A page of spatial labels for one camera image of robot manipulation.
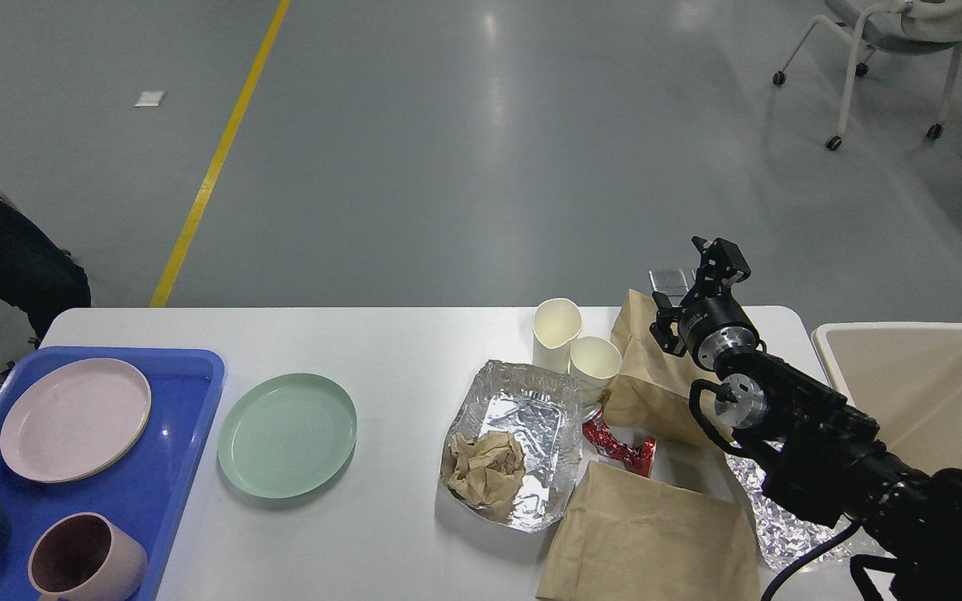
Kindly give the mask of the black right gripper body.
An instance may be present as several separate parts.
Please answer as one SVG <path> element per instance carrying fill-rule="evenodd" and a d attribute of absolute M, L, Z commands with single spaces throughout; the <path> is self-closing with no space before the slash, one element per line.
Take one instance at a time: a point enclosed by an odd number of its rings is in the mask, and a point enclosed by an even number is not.
<path fill-rule="evenodd" d="M 700 369 L 714 372 L 719 359 L 734 350 L 759 350 L 762 339 L 732 295 L 706 298 L 684 308 L 676 334 L 685 343 L 685 356 Z"/>

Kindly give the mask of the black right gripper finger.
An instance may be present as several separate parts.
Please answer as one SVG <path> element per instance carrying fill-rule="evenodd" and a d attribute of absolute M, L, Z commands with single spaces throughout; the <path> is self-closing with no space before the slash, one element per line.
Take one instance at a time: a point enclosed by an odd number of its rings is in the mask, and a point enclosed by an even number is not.
<path fill-rule="evenodd" d="M 692 303 L 729 296 L 734 285 L 751 278 L 751 266 L 736 243 L 721 237 L 707 240 L 701 236 L 692 236 L 691 243 L 700 255 L 691 286 Z"/>
<path fill-rule="evenodd" d="M 676 334 L 675 326 L 679 323 L 684 308 L 673 304 L 671 297 L 660 290 L 653 290 L 651 297 L 656 304 L 656 319 L 649 328 L 652 337 L 666 354 L 683 357 L 685 343 L 680 335 Z"/>

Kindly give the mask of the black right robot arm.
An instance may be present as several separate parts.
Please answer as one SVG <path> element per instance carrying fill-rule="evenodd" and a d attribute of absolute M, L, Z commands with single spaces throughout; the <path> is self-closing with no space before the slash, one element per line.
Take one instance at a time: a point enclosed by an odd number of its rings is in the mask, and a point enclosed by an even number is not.
<path fill-rule="evenodd" d="M 763 468 L 762 494 L 799 520 L 835 528 L 826 543 L 795 559 L 763 591 L 771 600 L 799 569 L 859 530 L 882 557 L 859 554 L 850 572 L 860 597 L 878 600 L 870 572 L 892 574 L 897 600 L 962 600 L 962 469 L 928 475 L 878 440 L 878 423 L 846 396 L 767 353 L 759 331 L 732 294 L 751 276 L 733 242 L 692 237 L 700 255 L 679 304 L 654 290 L 657 345 L 689 356 L 715 381 L 692 382 L 688 407 L 697 426 L 729 456 Z"/>

